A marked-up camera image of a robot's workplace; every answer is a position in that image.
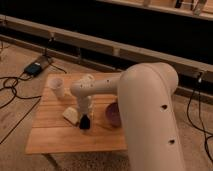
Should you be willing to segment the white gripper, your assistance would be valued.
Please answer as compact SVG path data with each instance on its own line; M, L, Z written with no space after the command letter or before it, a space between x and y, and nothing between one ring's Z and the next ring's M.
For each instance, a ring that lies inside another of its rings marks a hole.
M77 104L78 104L77 110L80 113L79 122L81 122L84 114L88 115L90 120L93 120L94 112L92 110L93 108L92 97L87 96L87 97L78 98Z

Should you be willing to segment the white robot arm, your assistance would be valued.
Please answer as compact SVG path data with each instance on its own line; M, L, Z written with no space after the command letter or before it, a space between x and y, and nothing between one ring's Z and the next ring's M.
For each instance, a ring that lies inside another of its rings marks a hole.
M114 77L71 84L81 114L89 97L115 94L131 171L186 171L171 96L178 74L167 63L140 63Z

